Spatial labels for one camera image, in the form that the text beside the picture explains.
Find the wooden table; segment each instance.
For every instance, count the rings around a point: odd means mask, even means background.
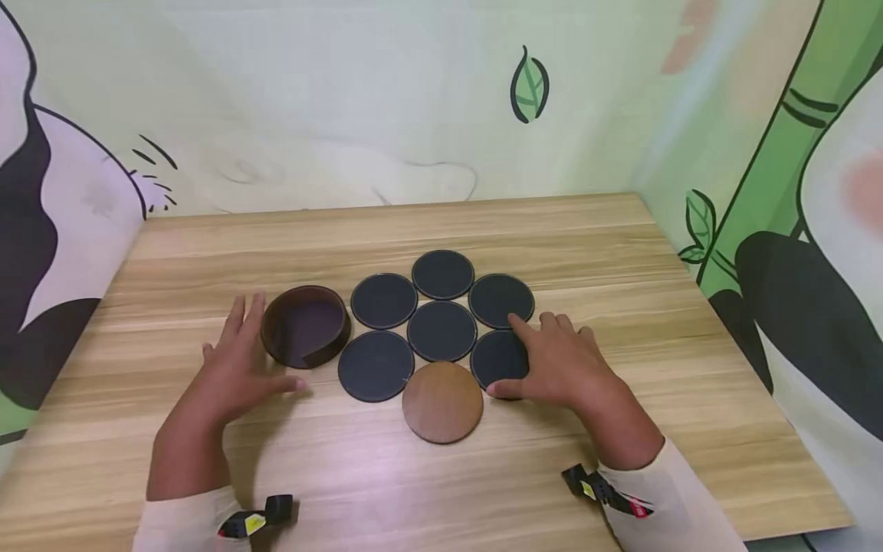
[[[348,299],[436,248],[520,277],[537,313],[592,325],[744,539],[851,523],[640,199],[615,194],[149,221],[0,483],[2,548],[129,546],[154,432],[234,294],[323,284]],[[300,373],[311,397],[226,435],[246,500],[302,501],[279,549],[617,549],[559,476],[593,462],[569,412],[485,397],[475,432],[437,446],[408,429],[401,396],[360,403],[334,361]]]

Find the white sleeve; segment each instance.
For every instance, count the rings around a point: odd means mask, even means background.
[[[248,539],[225,539],[221,524],[242,510],[233,487],[145,503],[132,552],[248,552]]]
[[[625,552],[746,551],[720,505],[669,439],[643,469],[619,472],[602,465],[598,473],[632,510],[604,505]]]

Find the brown coaster holder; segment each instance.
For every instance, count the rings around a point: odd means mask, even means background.
[[[340,354],[351,332],[350,315],[337,293],[320,285],[303,285],[270,303],[260,340],[279,364],[315,368]]]

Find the painted wall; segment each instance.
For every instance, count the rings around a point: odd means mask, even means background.
[[[0,471],[143,217],[636,190],[883,547],[881,3],[3,0]]]
[[[820,3],[805,35],[737,177],[695,178],[697,116],[642,192],[859,525],[808,540],[880,550],[883,2]]]

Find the yellow label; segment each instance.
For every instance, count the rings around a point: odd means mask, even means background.
[[[267,520],[263,516],[252,514],[248,518],[245,518],[245,533],[248,536],[252,536],[255,531],[265,526],[266,524]]]
[[[598,499],[595,498],[595,492],[592,490],[592,486],[585,481],[580,481],[580,483],[583,484],[583,492],[592,500],[597,501]]]

